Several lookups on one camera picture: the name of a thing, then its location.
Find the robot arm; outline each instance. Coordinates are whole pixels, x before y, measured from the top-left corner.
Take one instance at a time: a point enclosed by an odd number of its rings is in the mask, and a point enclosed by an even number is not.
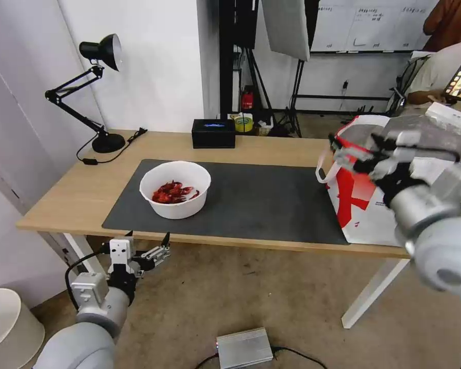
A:
[[[365,173],[383,192],[393,210],[396,236],[412,257],[421,279],[440,291],[461,298],[461,163],[456,152],[417,146],[417,131],[373,134],[370,151],[342,146],[329,137],[340,166]],[[412,176],[417,150],[445,151],[455,157],[430,186]]]
[[[71,283],[79,306],[77,323],[46,343],[34,369],[113,369],[115,342],[136,283],[170,255],[169,236],[146,252],[135,251],[133,237],[110,240],[109,279],[101,273],[80,273]]]

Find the white paper bag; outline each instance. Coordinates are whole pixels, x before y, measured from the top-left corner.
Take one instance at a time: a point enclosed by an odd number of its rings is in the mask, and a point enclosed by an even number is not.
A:
[[[374,125],[383,128],[389,118],[378,115],[362,115],[343,127],[337,138],[345,146],[365,150],[344,139],[347,130],[357,125]],[[384,204],[384,193],[373,184],[367,174],[353,174],[333,163],[322,178],[319,172],[325,155],[319,158],[316,176],[325,183],[337,214],[338,222],[348,242],[400,246],[394,235],[396,223],[393,212]],[[429,157],[417,157],[413,161],[413,176],[432,184],[442,171],[453,162]]]

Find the brown shirt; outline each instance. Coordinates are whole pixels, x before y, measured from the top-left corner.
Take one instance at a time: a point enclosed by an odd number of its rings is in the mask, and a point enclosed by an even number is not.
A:
[[[439,0],[425,20],[424,33],[430,35],[425,51],[439,51],[461,42],[461,0]]]

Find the whiteboard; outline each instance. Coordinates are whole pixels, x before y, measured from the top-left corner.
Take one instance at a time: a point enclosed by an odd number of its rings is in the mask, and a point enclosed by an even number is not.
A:
[[[438,0],[321,0],[311,51],[419,50]]]

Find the desk lamp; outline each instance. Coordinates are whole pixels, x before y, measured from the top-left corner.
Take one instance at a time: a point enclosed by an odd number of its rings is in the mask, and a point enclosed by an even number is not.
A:
[[[119,38],[115,33],[113,33],[103,38],[99,43],[81,42],[79,45],[79,51],[80,54],[84,58],[88,59],[93,66],[87,72],[84,72],[70,81],[65,82],[63,85],[58,86],[53,90],[46,91],[45,97],[48,101],[65,110],[67,113],[74,116],[97,133],[97,137],[94,141],[92,141],[92,149],[95,152],[111,153],[117,151],[125,144],[123,136],[116,133],[106,132],[103,125],[81,115],[65,104],[63,99],[75,91],[78,91],[102,78],[104,67],[99,64],[100,60],[108,67],[116,71],[120,70],[121,44],[119,43]],[[87,80],[87,82],[79,86],[68,87],[68,85],[89,75],[90,73],[94,74],[94,78]]]

